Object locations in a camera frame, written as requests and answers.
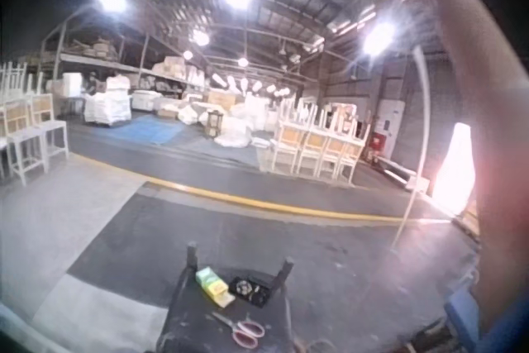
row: blue floor mat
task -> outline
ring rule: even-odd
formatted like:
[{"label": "blue floor mat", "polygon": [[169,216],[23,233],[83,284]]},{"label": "blue floor mat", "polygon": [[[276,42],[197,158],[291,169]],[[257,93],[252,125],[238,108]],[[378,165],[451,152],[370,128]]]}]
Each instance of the blue floor mat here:
[{"label": "blue floor mat", "polygon": [[206,139],[204,126],[202,124],[194,124],[192,126],[182,127],[182,131],[175,136],[171,141],[167,142],[167,146],[179,148],[189,143]]},{"label": "blue floor mat", "polygon": [[187,127],[181,122],[170,122],[152,115],[145,115],[131,120],[125,126],[98,128],[96,133],[118,140],[132,141],[141,144],[162,145],[171,141]]}]

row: scissors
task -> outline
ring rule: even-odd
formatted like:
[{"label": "scissors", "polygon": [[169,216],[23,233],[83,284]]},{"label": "scissors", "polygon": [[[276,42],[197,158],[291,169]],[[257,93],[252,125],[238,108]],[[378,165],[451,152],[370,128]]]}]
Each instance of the scissors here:
[{"label": "scissors", "polygon": [[235,324],[229,318],[221,314],[213,312],[212,315],[219,321],[231,328],[231,337],[237,345],[245,349],[255,349],[257,347],[257,339],[265,336],[265,329],[258,322],[245,320]]}]

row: cardboard box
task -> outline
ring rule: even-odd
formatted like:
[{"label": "cardboard box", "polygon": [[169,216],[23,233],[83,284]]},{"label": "cardboard box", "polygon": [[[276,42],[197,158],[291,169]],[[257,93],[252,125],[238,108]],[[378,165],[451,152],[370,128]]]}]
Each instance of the cardboard box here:
[{"label": "cardboard box", "polygon": [[152,67],[152,71],[155,74],[163,74],[163,75],[165,75],[166,74],[166,72],[165,72],[165,64],[164,63],[155,64]]},{"label": "cardboard box", "polygon": [[164,119],[176,120],[176,117],[178,115],[179,115],[178,112],[168,111],[166,109],[160,109],[158,111],[158,117],[163,117]]},{"label": "cardboard box", "polygon": [[220,105],[226,111],[229,111],[231,107],[236,104],[237,95],[232,94],[232,93],[223,93],[220,91],[211,90],[209,92],[209,95],[207,96],[207,102]]},{"label": "cardboard box", "polygon": [[228,293],[228,284],[218,277],[211,268],[198,271],[195,277],[207,296],[221,308],[225,308],[235,300],[235,297]]},{"label": "cardboard box", "polygon": [[171,65],[178,65],[185,69],[185,60],[182,57],[165,57],[164,64],[168,67]]},{"label": "cardboard box", "polygon": [[102,53],[107,53],[110,51],[110,45],[108,43],[96,43],[92,47],[94,50],[100,51]]},{"label": "cardboard box", "polygon": [[168,76],[174,77],[176,79],[186,79],[185,66],[174,64],[170,65],[169,67],[166,66],[165,69],[167,70]]},{"label": "cardboard box", "polygon": [[[418,192],[421,192],[421,193],[426,193],[428,188],[430,187],[430,180],[429,179],[426,179],[426,178],[423,178],[421,177],[421,179],[418,180]],[[415,189],[415,184],[417,184],[417,176],[416,175],[412,175],[410,177],[410,179],[408,180],[407,184],[406,184],[406,190],[408,191],[412,191]]]}]

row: cable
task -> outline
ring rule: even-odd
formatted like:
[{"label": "cable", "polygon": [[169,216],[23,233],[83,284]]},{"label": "cable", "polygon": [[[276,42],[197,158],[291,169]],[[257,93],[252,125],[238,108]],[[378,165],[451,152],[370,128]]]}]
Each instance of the cable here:
[{"label": "cable", "polygon": [[419,159],[419,165],[417,167],[417,176],[416,176],[417,180],[415,182],[415,186],[413,187],[412,196],[410,197],[410,201],[407,204],[406,211],[404,212],[403,221],[401,222],[400,227],[397,231],[397,235],[395,235],[395,239],[393,240],[393,244],[391,245],[392,250],[394,250],[395,246],[398,243],[398,239],[403,233],[404,227],[406,226],[407,220],[410,216],[410,212],[412,211],[413,203],[415,202],[415,198],[417,197],[419,182],[422,177],[422,171],[424,169],[424,163],[427,157],[428,141],[430,140],[430,121],[431,121],[430,78],[428,76],[427,61],[426,61],[426,58],[424,57],[424,53],[422,52],[421,46],[417,45],[413,48],[413,59],[415,60],[415,64],[417,65],[417,70],[419,72],[419,80],[421,82],[421,88],[422,88],[422,102],[423,102],[423,109],[424,109],[424,121],[423,121],[423,128],[422,128],[422,149],[421,149],[421,157]]}]

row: yellow floor line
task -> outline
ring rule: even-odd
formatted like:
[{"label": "yellow floor line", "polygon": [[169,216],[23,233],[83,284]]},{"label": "yellow floor line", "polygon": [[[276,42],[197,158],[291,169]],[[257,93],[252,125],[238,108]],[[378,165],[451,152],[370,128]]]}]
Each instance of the yellow floor line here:
[{"label": "yellow floor line", "polygon": [[[288,206],[284,204],[277,204],[277,203],[263,202],[260,200],[254,200],[253,198],[243,198],[241,196],[233,196],[231,194],[213,192],[211,190],[194,188],[194,187],[187,186],[187,185],[177,184],[175,182],[170,182],[170,181],[166,181],[163,179],[150,177],[149,175],[139,174],[134,171],[130,171],[128,169],[122,169],[120,167],[116,167],[115,165],[109,165],[107,163],[103,163],[102,161],[90,159],[82,155],[77,155],[77,156],[83,160],[86,160],[96,165],[101,165],[103,167],[107,167],[107,168],[114,169],[114,170],[119,170],[122,172],[126,172],[128,174],[142,177],[146,179],[148,182],[151,182],[153,184],[158,184],[166,188],[171,188],[174,190],[178,190],[180,192],[189,193],[189,194],[199,196],[202,198],[211,198],[214,200],[221,200],[223,202],[258,208],[260,210],[270,210],[270,211],[276,211],[276,212],[286,212],[286,213],[293,214],[293,215],[343,219],[343,220],[351,220],[351,221],[374,221],[374,222],[401,222],[402,221],[401,217],[382,217],[378,215],[369,215],[369,214],[355,214],[355,213],[348,213],[348,212],[332,212],[332,211],[314,210],[311,208],[293,207],[293,206]],[[437,223],[437,220],[420,219],[420,220],[410,220],[410,222]]]}]

